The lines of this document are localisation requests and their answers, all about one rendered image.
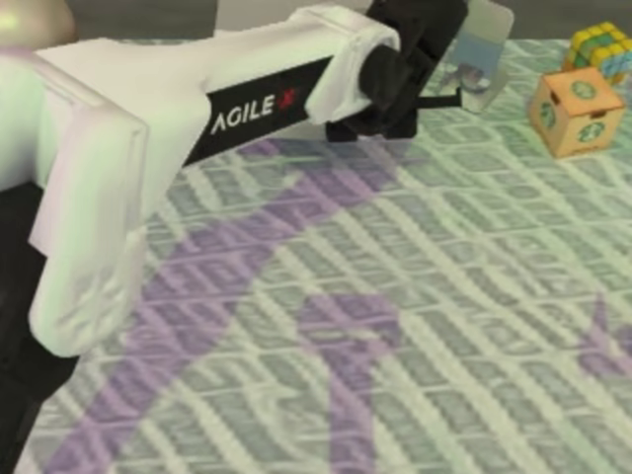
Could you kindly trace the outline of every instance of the table surface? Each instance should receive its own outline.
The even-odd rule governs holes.
[[[179,176],[134,320],[18,474],[630,472],[632,374],[597,343],[632,323],[632,117],[549,157],[524,109],[564,45],[511,41],[497,102],[424,112],[413,143],[270,139]],[[371,344],[332,328],[389,354],[362,376]]]

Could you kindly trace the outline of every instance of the rubik's cube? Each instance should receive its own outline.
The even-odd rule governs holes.
[[[594,66],[609,84],[619,84],[632,72],[632,39],[609,22],[573,35],[563,71]]]

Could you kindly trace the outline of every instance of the black base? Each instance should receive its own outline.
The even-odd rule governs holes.
[[[52,355],[29,327],[45,264],[29,244],[41,196],[33,184],[0,193],[0,474],[15,472],[42,403],[78,361]]]

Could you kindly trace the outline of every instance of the background wall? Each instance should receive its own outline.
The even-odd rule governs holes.
[[[67,0],[82,38],[194,39],[220,29],[249,28],[283,20],[319,0]],[[370,0],[339,0],[362,7]],[[515,12],[515,38],[569,38],[572,32],[612,21],[632,35],[630,0],[497,0]]]

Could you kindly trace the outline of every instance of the colorful puzzle cube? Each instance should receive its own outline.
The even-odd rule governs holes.
[[[606,148],[625,103],[595,67],[544,74],[529,120],[558,158]]]
[[[619,84],[632,71],[632,39],[609,22],[576,32],[562,70],[587,66],[596,67],[609,84]]]

